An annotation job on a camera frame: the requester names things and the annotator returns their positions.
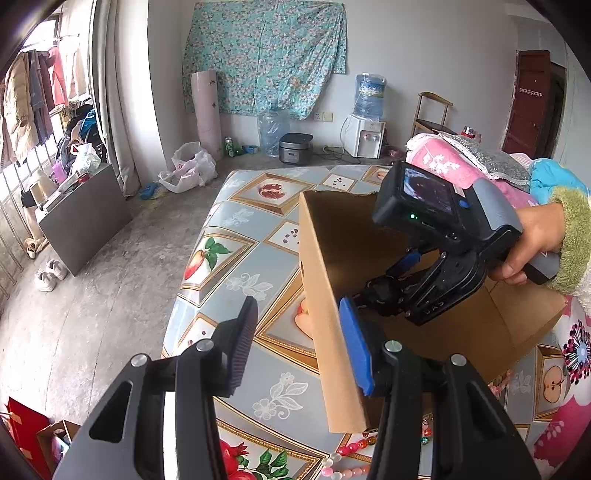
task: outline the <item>plastic water bottle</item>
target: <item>plastic water bottle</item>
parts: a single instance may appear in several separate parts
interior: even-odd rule
[[[278,107],[277,100],[272,100],[271,108],[259,113],[257,124],[261,151],[269,157],[278,157],[279,140],[291,131],[288,112]]]
[[[371,120],[380,120],[384,115],[386,79],[380,75],[362,73],[355,77],[355,83],[353,113]]]

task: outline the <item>blue gripper pad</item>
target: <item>blue gripper pad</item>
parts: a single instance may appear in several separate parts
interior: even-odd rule
[[[392,267],[388,269],[387,274],[394,278],[402,277],[402,275],[408,270],[418,264],[420,260],[421,254],[416,250],[413,250],[392,265]]]
[[[355,375],[355,383],[363,390],[367,397],[375,388],[371,370],[371,355],[363,338],[357,320],[357,307],[347,297],[340,299],[339,303],[340,327],[343,330],[349,361]]]

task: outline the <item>printed tablecloth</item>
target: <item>printed tablecloth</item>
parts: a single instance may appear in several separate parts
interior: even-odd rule
[[[215,400],[230,480],[312,480],[323,458],[368,437],[329,432],[314,343],[294,321],[304,299],[298,195],[310,189],[377,192],[387,172],[380,166],[238,170],[221,188],[184,272],[163,356],[208,338],[219,322],[236,317],[247,295],[257,300],[259,322],[242,386],[231,398]],[[505,386],[499,400],[546,477],[591,417],[589,325],[569,299],[557,326],[515,365],[513,376],[495,382]],[[165,407],[167,480],[176,478],[173,397],[167,394]],[[335,471],[367,465],[372,450],[343,458]],[[428,443],[419,478],[430,477],[431,454]]]

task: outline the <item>green fuzzy cuff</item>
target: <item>green fuzzy cuff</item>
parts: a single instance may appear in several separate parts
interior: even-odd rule
[[[562,294],[571,294],[579,285],[591,253],[591,208],[580,190],[554,187],[550,202],[564,209],[566,234],[560,250],[560,271],[548,286]]]

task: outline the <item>curtain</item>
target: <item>curtain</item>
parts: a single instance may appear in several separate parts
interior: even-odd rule
[[[90,93],[95,105],[99,133],[107,147],[123,195],[139,190],[139,177],[129,146],[128,132],[119,96],[117,75],[118,2],[94,0],[89,33]]]
[[[183,60],[185,106],[190,75],[218,72],[220,111],[257,115],[277,99],[292,118],[312,112],[332,73],[345,73],[345,7],[332,2],[199,2]]]

